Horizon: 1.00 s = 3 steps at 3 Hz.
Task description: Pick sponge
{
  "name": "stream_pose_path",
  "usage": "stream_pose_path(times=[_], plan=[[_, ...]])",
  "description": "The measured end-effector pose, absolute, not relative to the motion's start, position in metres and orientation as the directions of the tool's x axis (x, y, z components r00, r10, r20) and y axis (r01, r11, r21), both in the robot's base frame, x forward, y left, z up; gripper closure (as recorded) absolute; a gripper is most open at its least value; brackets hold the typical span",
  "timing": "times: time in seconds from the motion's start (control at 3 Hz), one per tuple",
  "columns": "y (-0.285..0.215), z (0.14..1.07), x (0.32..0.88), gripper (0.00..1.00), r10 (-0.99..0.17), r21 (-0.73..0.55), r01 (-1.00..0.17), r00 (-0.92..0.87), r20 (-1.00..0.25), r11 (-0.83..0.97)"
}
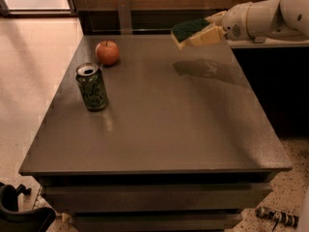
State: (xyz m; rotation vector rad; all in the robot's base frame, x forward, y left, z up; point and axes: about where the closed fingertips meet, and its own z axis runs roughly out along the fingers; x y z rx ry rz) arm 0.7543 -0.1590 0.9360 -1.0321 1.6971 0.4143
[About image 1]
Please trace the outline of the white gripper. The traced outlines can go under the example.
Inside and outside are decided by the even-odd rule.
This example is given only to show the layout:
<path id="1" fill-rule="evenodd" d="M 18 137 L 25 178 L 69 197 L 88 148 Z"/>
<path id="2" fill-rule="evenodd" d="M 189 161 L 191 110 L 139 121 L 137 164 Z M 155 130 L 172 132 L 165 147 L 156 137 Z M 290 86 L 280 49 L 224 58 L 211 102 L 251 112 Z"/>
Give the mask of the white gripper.
<path id="1" fill-rule="evenodd" d="M 206 17 L 206 21 L 216 26 L 203 29 L 188 39 L 190 46 L 201 46 L 207 44 L 219 44 L 224 39 L 224 31 L 229 40 L 240 41 L 250 38 L 247 30 L 247 14 L 251 2 L 235 5 L 230 10 L 222 11 Z"/>

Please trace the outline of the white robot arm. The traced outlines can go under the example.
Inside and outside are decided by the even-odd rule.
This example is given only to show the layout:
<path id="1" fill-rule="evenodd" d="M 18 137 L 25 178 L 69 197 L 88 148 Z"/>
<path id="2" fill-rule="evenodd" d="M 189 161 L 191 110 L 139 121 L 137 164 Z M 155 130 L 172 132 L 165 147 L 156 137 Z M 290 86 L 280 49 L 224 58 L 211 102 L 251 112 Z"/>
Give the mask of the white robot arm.
<path id="1" fill-rule="evenodd" d="M 223 39 L 263 43 L 266 39 L 309 38 L 309 0 L 265 0 L 235 5 L 206 18 L 204 29 L 188 39 L 190 46 Z"/>

